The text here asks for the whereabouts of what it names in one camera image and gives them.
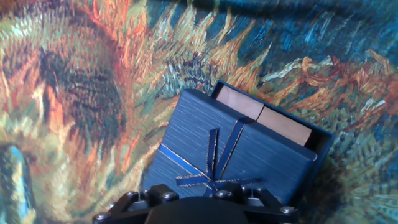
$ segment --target gift box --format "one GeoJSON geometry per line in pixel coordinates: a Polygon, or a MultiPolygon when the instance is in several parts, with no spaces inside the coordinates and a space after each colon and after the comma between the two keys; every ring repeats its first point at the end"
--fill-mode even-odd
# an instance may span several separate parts
{"type": "Polygon", "coordinates": [[[335,136],[221,80],[215,85],[211,97],[282,135],[284,141],[293,141],[294,147],[303,146],[317,155],[313,167],[290,199],[290,204],[298,203],[313,184],[335,136]]]}
{"type": "Polygon", "coordinates": [[[291,202],[318,155],[213,96],[182,91],[141,188],[166,184],[180,198],[207,197],[231,181],[291,202]]]}

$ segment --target orange brushstroke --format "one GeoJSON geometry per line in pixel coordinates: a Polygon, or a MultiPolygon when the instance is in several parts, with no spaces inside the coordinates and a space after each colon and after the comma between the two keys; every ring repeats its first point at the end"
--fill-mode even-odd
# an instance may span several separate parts
{"type": "Polygon", "coordinates": [[[51,131],[58,133],[63,128],[62,105],[58,102],[52,87],[47,87],[47,95],[50,105],[49,121],[47,124],[51,131]]]}
{"type": "Polygon", "coordinates": [[[139,140],[140,136],[141,136],[141,130],[138,131],[138,134],[137,134],[136,138],[132,141],[132,143],[131,143],[131,145],[129,147],[129,150],[127,151],[127,153],[123,157],[123,166],[121,168],[122,172],[127,171],[129,166],[131,165],[131,152],[137,146],[137,143],[138,143],[138,140],[139,140]]]}
{"type": "Polygon", "coordinates": [[[123,18],[122,18],[123,24],[126,23],[126,17],[127,17],[127,11],[129,10],[129,5],[130,5],[130,0],[125,0],[125,5],[123,7],[123,18]]]}
{"type": "Polygon", "coordinates": [[[98,3],[97,0],[93,0],[93,14],[95,18],[99,18],[100,14],[98,13],[98,3]]]}

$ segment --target black mechanical part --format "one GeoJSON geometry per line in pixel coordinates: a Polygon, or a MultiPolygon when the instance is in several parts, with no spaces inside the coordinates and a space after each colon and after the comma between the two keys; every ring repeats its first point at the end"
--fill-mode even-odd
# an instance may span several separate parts
{"type": "Polygon", "coordinates": [[[282,204],[266,189],[242,188],[229,183],[212,197],[179,195],[166,185],[124,194],[109,211],[93,217],[93,224],[249,224],[297,223],[299,211],[282,204]]]}

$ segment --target ribbon bow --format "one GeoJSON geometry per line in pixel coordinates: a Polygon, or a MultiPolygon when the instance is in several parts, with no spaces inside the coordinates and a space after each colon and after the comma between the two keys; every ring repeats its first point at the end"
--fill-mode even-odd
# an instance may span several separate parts
{"type": "Polygon", "coordinates": [[[240,183],[241,185],[260,183],[261,182],[260,178],[221,180],[224,171],[226,169],[226,166],[228,165],[228,162],[231,159],[236,143],[238,143],[238,139],[243,131],[243,128],[246,125],[246,123],[250,121],[252,121],[250,118],[243,118],[237,120],[218,161],[216,159],[217,146],[218,146],[217,144],[218,129],[210,130],[205,173],[197,169],[195,166],[193,166],[184,158],[180,157],[178,154],[170,150],[168,147],[161,144],[159,147],[159,151],[163,155],[168,157],[171,161],[173,161],[174,163],[176,163],[181,168],[185,169],[188,173],[191,174],[188,176],[177,177],[175,179],[177,185],[179,187],[205,185],[206,190],[203,195],[209,197],[210,195],[215,193],[218,188],[220,188],[222,185],[224,185],[227,182],[237,182],[240,183]]]}

